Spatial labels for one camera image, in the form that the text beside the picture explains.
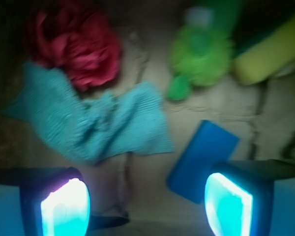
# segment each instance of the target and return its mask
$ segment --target floor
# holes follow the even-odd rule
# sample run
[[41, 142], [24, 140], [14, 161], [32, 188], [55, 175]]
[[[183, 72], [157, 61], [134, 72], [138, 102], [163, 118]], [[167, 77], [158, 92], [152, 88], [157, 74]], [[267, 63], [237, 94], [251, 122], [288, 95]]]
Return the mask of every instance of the floor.
[[[169, 44], [180, 25], [181, 8], [188, 1], [106, 1], [123, 42], [122, 69], [113, 87], [120, 95], [143, 80], [164, 93], [172, 73]], [[101, 91], [94, 94], [98, 97]], [[71, 163], [46, 147], [29, 126], [24, 165], [75, 166], [83, 174], [92, 199], [92, 213], [129, 214], [121, 227], [89, 232], [95, 236], [209, 236], [204, 206], [172, 193], [165, 179], [191, 139], [199, 122], [209, 119], [240, 138], [234, 160], [278, 158], [295, 131], [295, 74], [268, 82], [241, 86], [230, 75], [210, 88], [201, 88], [182, 102], [164, 100], [175, 151], [138, 156], [122, 154], [96, 166]]]

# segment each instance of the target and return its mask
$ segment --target green loofah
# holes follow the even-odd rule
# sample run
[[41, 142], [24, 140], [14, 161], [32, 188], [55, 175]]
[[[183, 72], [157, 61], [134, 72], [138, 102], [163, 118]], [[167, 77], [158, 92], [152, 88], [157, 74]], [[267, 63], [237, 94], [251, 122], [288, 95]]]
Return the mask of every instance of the green loofah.
[[190, 96], [191, 88], [188, 77], [175, 76], [167, 90], [167, 97], [171, 100], [183, 100]]
[[227, 73], [232, 43], [226, 35], [196, 26], [184, 26], [173, 41], [171, 64], [194, 86], [214, 85]]

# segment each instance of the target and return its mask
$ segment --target green object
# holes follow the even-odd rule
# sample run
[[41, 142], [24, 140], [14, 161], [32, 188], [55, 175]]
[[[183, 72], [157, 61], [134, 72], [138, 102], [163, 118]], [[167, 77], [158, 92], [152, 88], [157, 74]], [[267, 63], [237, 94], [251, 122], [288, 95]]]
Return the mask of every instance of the green object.
[[183, 100], [189, 97], [191, 92], [188, 77], [175, 76], [167, 90], [167, 97], [171, 100]]
[[239, 19], [242, 0], [197, 0], [196, 5], [213, 10], [212, 29], [232, 33]]
[[209, 8], [213, 20], [209, 29], [183, 26], [172, 43], [171, 65], [174, 71], [167, 97], [182, 100], [190, 96], [192, 86], [212, 86], [228, 72], [233, 55], [230, 35], [241, 9], [241, 0], [197, 0], [197, 6]]
[[190, 85], [214, 85], [228, 71], [231, 54], [232, 43], [225, 34], [197, 26], [182, 27], [171, 49], [171, 64], [179, 76], [172, 80], [168, 98], [187, 98]]

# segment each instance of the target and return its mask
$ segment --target cyan light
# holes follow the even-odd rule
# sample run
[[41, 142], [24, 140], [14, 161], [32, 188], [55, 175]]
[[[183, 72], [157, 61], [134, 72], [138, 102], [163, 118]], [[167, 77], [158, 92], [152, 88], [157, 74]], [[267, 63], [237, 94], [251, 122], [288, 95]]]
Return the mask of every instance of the cyan light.
[[205, 208], [215, 235], [250, 235], [253, 196], [221, 173], [206, 181]]
[[84, 182], [69, 180], [41, 202], [44, 236], [84, 236], [89, 224], [90, 199]]

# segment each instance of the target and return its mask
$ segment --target red cloth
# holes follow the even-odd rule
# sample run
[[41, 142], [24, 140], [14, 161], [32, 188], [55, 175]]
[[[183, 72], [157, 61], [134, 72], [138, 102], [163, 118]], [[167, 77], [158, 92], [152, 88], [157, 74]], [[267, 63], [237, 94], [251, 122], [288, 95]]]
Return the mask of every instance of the red cloth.
[[86, 0], [58, 0], [56, 13], [39, 10], [27, 23], [26, 43], [34, 62], [65, 71], [81, 91], [114, 79], [121, 43], [104, 13]]

